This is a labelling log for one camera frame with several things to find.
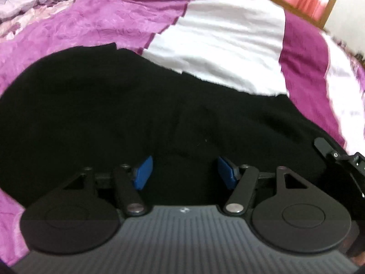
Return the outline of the black garment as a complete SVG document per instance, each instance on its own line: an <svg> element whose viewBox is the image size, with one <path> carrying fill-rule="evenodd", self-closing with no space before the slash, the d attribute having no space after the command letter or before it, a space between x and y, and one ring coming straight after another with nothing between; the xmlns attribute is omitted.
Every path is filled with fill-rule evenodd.
<svg viewBox="0 0 365 274"><path fill-rule="evenodd" d="M75 47L32 64L1 97L1 189L29 206L83 167L108 172L151 156L143 198L222 204L216 161L286 166L344 202L343 176L314 148L326 133L286 96L178 74L115 45Z"/></svg>

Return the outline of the wooden side shelf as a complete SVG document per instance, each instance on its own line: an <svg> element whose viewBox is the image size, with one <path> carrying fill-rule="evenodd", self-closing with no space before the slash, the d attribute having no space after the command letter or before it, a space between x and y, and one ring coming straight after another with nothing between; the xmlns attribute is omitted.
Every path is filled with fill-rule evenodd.
<svg viewBox="0 0 365 274"><path fill-rule="evenodd" d="M329 0L321 19L315 21L284 0L271 1L332 35L351 57L355 58L360 65L364 65L364 48L357 42L360 33L355 31L355 20L350 17L350 11L355 9L354 3L342 6L341 3L344 0Z"/></svg>

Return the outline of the purple white striped bedspread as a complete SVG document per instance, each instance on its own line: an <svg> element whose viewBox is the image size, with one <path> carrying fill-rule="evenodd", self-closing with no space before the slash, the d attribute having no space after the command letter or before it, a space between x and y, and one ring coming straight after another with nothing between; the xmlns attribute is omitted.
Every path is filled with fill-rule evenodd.
<svg viewBox="0 0 365 274"><path fill-rule="evenodd" d="M1 43L1 97L49 55L112 44L237 92L286 96L336 151L364 156L363 76L328 35L269 0L76 0ZM31 204L23 206L1 189L1 272L363 273L364 199L349 175L321 157L343 176L346 199L335 200L351 216L349 234L332 250L274 248L257 235L248 215L225 214L232 190L218 169L226 158L220 156L224 203L155 205L143 198L146 183L139 195L147 213L125 218L108 242L80 254L29 249L20 219ZM274 178L259 180L252 205L275 192Z"/></svg>

